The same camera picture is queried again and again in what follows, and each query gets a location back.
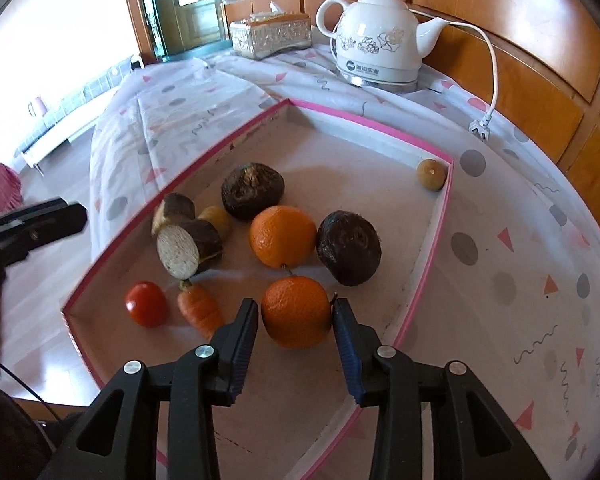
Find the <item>carrot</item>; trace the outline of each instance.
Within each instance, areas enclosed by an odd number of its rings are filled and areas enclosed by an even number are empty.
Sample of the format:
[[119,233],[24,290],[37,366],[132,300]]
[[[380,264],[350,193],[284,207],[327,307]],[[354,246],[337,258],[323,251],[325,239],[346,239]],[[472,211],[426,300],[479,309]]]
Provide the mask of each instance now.
[[180,282],[178,308],[187,322],[207,340],[224,325],[222,312],[216,300],[201,285],[187,280]]

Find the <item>wooden door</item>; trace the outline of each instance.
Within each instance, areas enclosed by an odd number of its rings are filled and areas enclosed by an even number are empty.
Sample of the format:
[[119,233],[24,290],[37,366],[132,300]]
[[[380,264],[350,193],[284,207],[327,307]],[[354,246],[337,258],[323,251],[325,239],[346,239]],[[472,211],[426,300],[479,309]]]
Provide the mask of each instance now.
[[167,54],[222,39],[217,0],[155,0]]

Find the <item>orange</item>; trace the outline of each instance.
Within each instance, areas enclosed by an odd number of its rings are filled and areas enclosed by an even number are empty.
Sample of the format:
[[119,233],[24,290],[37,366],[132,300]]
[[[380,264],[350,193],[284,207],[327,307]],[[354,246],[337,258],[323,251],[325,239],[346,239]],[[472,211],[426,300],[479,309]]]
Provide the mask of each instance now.
[[311,217],[286,205],[275,205],[251,222],[249,245],[268,267],[293,268],[304,262],[315,247],[317,229]]
[[284,348],[309,348],[331,328],[331,305],[324,287],[305,276],[271,283],[262,298],[262,322]]

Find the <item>black cable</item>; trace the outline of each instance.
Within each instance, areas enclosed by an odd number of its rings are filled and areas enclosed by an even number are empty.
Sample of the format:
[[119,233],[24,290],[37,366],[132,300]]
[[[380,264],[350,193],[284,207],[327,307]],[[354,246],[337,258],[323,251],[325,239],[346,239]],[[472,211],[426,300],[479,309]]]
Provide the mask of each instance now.
[[2,370],[4,370],[7,375],[9,377],[11,377],[12,379],[14,379],[20,386],[22,386],[23,388],[26,388],[26,390],[33,395],[34,397],[36,397],[37,400],[39,400],[40,402],[42,402],[43,406],[49,410],[49,413],[51,413],[51,415],[54,416],[54,418],[58,421],[58,422],[62,422],[62,419],[58,416],[58,414],[54,411],[54,409],[48,405],[47,402],[45,402],[42,397],[40,397],[36,392],[34,392],[31,388],[29,388],[23,380],[21,380],[16,374],[14,374],[11,370],[9,370],[5,365],[3,365],[0,362],[0,368]]

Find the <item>person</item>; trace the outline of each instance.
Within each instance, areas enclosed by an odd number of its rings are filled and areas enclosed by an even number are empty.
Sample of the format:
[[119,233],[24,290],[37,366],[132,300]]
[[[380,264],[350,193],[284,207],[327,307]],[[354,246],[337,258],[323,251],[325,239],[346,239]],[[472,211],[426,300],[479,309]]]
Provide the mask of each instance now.
[[0,480],[35,480],[68,428],[58,433],[33,421],[0,390]]

